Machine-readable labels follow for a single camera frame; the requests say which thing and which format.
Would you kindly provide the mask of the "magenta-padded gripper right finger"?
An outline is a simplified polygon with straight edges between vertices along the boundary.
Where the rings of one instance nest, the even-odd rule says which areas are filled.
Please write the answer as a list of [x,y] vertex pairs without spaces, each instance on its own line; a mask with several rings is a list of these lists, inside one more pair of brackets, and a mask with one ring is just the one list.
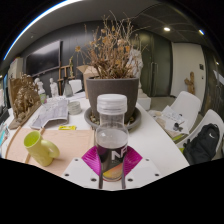
[[151,159],[143,158],[132,147],[127,147],[127,153],[123,160],[123,189],[140,188],[161,177],[162,174]]

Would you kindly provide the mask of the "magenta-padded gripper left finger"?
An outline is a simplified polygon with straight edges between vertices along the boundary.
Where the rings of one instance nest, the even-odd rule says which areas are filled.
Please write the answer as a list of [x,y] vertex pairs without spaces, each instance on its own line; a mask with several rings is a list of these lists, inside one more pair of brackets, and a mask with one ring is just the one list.
[[62,177],[84,188],[101,189],[101,161],[93,146],[81,158],[73,158]]

